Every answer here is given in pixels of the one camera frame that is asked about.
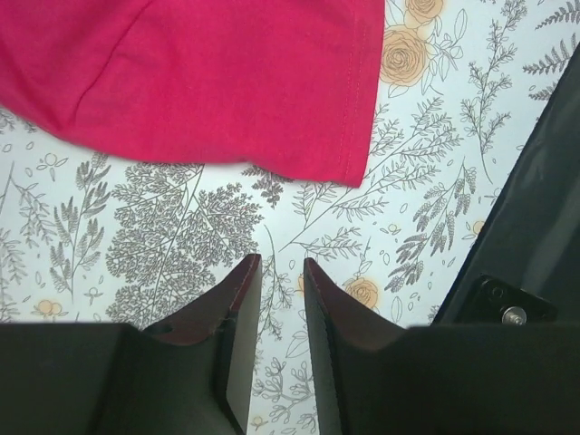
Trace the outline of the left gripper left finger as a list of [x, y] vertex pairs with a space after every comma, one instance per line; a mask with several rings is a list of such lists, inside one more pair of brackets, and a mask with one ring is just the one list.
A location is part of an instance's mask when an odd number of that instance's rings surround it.
[[250, 254], [218, 285], [152, 324], [145, 429], [151, 434], [247, 430], [262, 288]]

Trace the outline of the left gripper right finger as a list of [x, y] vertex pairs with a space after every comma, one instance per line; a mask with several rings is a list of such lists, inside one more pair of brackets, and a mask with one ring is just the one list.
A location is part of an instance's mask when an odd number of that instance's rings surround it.
[[389, 346], [403, 329], [304, 261], [304, 305], [322, 434], [393, 434], [397, 368]]

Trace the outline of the magenta t shirt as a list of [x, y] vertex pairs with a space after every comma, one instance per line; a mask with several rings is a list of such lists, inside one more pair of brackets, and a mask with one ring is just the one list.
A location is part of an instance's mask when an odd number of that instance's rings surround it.
[[361, 185], [381, 1], [4, 1], [1, 103], [131, 160]]

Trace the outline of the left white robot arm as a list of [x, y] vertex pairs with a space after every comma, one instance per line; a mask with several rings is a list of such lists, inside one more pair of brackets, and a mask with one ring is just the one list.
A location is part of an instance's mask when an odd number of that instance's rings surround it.
[[[429, 326], [401, 328], [306, 260], [323, 434], [579, 431], [579, 60], [573, 57]], [[260, 259], [147, 330], [123, 434], [241, 434]]]

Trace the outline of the floral table mat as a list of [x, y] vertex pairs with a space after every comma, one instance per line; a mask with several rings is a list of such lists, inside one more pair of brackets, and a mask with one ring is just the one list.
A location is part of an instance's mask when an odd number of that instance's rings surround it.
[[248, 430], [315, 434], [303, 261], [431, 322], [579, 44], [576, 1], [389, 1], [359, 188], [150, 165], [1, 113], [1, 319], [144, 328], [249, 252], [263, 287]]

